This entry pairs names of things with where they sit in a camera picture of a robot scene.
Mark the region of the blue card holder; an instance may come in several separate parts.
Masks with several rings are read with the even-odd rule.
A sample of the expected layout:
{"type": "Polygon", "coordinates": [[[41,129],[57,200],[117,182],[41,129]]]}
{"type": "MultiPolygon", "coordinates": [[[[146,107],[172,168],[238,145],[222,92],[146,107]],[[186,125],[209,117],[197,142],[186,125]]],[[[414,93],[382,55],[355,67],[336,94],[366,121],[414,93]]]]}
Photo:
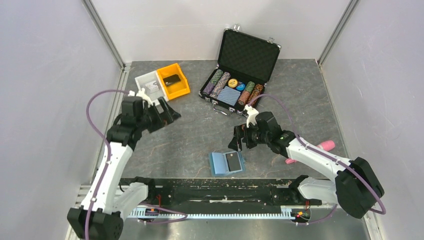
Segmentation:
{"type": "Polygon", "coordinates": [[[236,172],[229,172],[228,164],[226,160],[226,154],[235,153],[235,152],[237,151],[230,151],[225,153],[211,152],[209,154],[210,170],[211,170],[211,175],[213,177],[226,177],[233,174],[244,172],[246,170],[245,159],[243,158],[240,152],[237,152],[239,155],[240,163],[241,163],[241,170],[236,172]]]}

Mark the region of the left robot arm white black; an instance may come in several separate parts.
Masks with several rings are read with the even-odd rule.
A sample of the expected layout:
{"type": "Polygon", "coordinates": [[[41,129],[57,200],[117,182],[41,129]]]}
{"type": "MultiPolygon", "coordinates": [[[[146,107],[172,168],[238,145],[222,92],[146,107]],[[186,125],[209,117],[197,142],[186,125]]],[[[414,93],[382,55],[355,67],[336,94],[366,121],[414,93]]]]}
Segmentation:
{"type": "Polygon", "coordinates": [[[156,132],[179,119],[163,97],[126,96],[121,113],[103,136],[105,151],[94,181],[77,208],[70,208],[67,220],[79,239],[117,240],[125,219],[138,204],[153,203],[157,190],[143,182],[129,184],[116,196],[122,174],[144,131],[156,132]]]}

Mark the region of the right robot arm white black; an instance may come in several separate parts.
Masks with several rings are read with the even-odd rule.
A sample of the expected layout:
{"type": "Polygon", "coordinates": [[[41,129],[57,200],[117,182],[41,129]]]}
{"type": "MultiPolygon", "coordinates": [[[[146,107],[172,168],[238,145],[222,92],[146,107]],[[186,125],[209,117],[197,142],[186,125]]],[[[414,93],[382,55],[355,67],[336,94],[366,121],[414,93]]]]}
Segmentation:
{"type": "Polygon", "coordinates": [[[320,200],[340,206],[356,219],[369,211],[386,213],[381,201],[384,188],[366,159],[352,160],[312,145],[293,131],[283,130],[270,111],[255,113],[254,119],[235,126],[228,147],[240,152],[243,147],[252,149],[257,145],[266,145],[273,153],[303,163],[326,177],[299,176],[288,191],[293,203],[320,200]]]}

